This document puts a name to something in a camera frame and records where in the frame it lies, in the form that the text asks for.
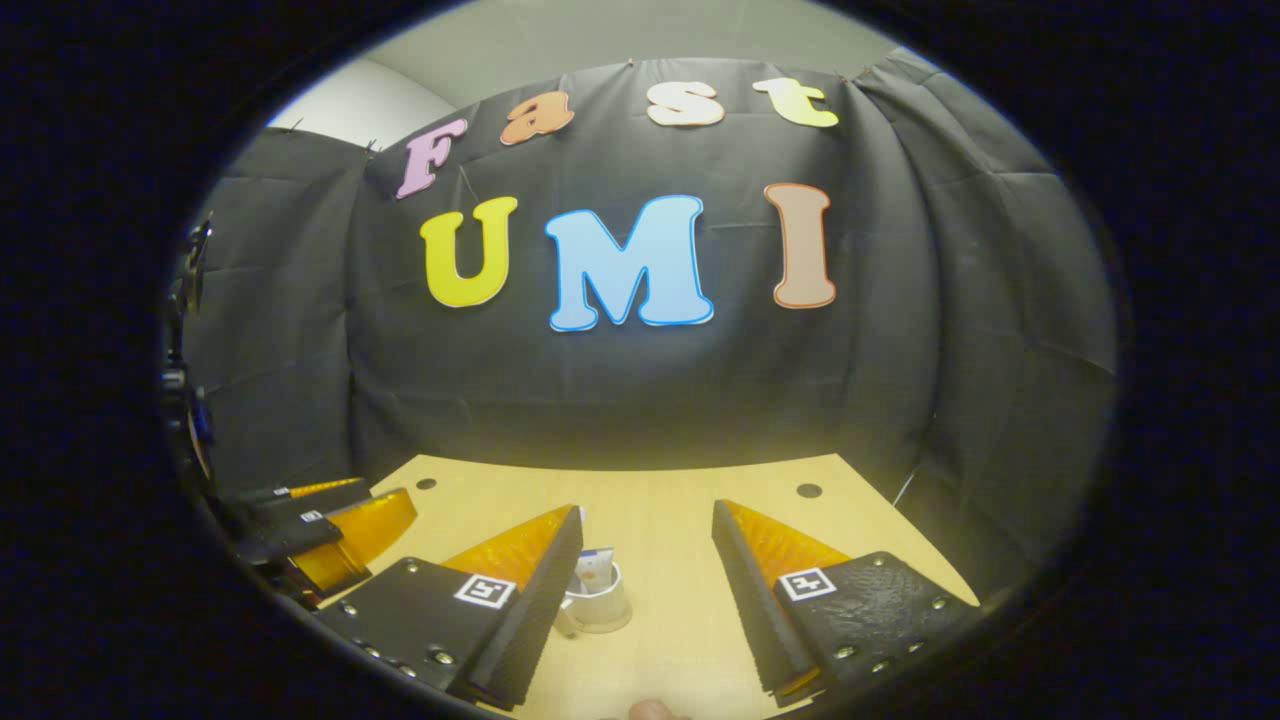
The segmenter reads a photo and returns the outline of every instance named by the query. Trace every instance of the letter m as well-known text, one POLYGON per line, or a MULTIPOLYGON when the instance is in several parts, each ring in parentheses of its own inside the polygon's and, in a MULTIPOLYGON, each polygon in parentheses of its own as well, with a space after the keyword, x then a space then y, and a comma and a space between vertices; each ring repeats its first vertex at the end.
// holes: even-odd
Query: letter m
POLYGON ((694 252, 694 219, 701 211, 703 201, 690 195, 655 197, 640 209, 625 249, 590 210, 552 218, 547 234, 559 254, 559 307, 552 313, 552 328, 595 327, 599 314, 586 304, 588 284, 613 324, 622 324, 641 278, 649 281, 649 297, 639 310, 646 324, 694 325, 712 319, 716 307, 699 290, 694 252))

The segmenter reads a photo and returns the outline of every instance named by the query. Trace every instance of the table surface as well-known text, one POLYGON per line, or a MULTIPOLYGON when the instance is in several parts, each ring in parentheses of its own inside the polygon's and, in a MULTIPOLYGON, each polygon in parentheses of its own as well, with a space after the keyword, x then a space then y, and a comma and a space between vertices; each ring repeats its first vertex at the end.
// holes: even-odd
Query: table surface
POLYGON ((408 555, 443 562, 566 503, 585 510, 585 548, 614 548, 631 621, 613 633, 575 638, 552 630, 525 705, 509 714, 494 710, 525 720, 626 717, 632 702, 648 697, 698 720, 783 712, 760 689, 712 542, 712 506, 719 498, 851 557, 888 551, 978 605, 942 553, 838 455, 660 471, 515 468, 420 455, 374 492, 396 488, 408 489, 417 519, 369 564, 375 574, 408 555), (425 478, 435 479, 435 487, 419 489, 425 478), (801 483, 819 486, 822 495, 801 497, 801 483))

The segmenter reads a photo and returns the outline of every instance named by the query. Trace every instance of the white label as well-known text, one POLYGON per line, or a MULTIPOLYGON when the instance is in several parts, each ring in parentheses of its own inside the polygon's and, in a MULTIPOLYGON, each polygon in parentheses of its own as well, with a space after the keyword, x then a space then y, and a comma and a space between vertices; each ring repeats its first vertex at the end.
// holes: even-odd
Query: white label
POLYGON ((471 575, 453 597, 462 602, 483 605, 485 607, 499 609, 507 605, 511 591, 516 589, 516 583, 489 578, 486 575, 471 575))
POLYGON ((820 568, 810 568, 799 573, 788 573, 778 578, 791 600, 809 600, 819 594, 836 592, 836 585, 820 568))

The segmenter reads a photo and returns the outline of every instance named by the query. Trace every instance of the cup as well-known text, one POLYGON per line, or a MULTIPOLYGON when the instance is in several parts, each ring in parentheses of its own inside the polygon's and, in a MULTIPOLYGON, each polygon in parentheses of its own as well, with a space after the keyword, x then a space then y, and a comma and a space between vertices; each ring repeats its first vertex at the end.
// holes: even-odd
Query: cup
POLYGON ((612 633, 626 625, 631 620, 631 603, 622 591, 622 570, 617 562, 612 564, 611 575, 609 587, 596 593, 581 592, 582 582, 573 575, 554 628, 571 638, 577 633, 612 633))

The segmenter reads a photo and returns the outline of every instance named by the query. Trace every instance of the black cloth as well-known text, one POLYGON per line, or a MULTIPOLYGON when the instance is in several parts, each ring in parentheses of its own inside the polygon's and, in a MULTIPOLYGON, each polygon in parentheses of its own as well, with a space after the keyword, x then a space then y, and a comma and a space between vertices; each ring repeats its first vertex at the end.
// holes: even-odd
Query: black cloth
MULTIPOLYGON (((1043 560, 1092 487, 1115 395, 1116 316, 1100 229, 996 110, 897 50, 852 81, 739 60, 655 60, 488 99, 431 187, 394 197, 407 142, 367 158, 266 129, 210 197, 197 380, 237 487, 379 479, 412 455, 584 469, 769 462, 838 452, 979 597, 1043 560), (804 127, 751 83, 794 77, 840 117, 804 127), (672 128, 645 91, 701 81, 727 115, 672 128), (507 113, 549 90, 564 128, 504 146, 507 113), (828 193, 836 301, 790 310, 769 183, 828 193), (557 333, 543 225, 593 210, 625 242, 662 195, 695 224, 707 324, 557 333), (480 201, 515 196, 511 274, 489 302, 428 291, 419 227, 458 211, 458 270, 483 263, 480 201)), ((641 283, 637 302, 646 292, 641 283)), ((598 301, 589 296, 591 302, 598 301)))

